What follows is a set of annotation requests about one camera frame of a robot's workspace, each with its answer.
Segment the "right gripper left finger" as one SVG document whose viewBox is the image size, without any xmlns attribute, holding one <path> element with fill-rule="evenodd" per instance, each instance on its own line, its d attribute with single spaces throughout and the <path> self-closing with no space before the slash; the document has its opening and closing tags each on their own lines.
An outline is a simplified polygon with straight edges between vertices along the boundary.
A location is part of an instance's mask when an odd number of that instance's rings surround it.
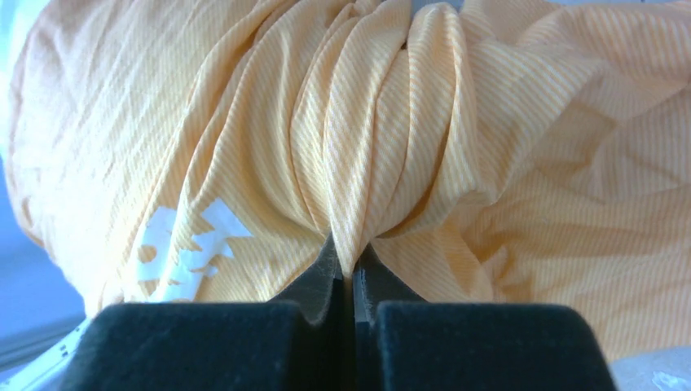
<svg viewBox="0 0 691 391">
<path fill-rule="evenodd" d="M 339 390 L 344 280 L 333 239 L 259 303 L 112 305 L 81 338 L 63 390 Z"/>
</svg>

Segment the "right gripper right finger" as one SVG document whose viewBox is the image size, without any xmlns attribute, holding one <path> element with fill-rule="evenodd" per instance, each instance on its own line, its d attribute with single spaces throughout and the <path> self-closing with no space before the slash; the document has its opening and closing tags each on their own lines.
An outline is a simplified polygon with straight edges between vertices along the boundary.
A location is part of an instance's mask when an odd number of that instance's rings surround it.
<svg viewBox="0 0 691 391">
<path fill-rule="evenodd" d="M 431 303 L 367 247 L 353 275 L 359 390 L 612 390 L 585 320 L 542 304 Z"/>
</svg>

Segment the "orange Mickey Mouse pillowcase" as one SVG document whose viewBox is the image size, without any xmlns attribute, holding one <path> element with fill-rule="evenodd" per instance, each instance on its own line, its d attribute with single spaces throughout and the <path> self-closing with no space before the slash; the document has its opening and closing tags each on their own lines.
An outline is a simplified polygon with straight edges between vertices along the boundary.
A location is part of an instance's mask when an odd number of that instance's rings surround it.
<svg viewBox="0 0 691 391">
<path fill-rule="evenodd" d="M 428 301 L 690 342 L 690 4 L 53 1 L 12 208 L 82 295 L 265 301 L 332 238 Z"/>
</svg>

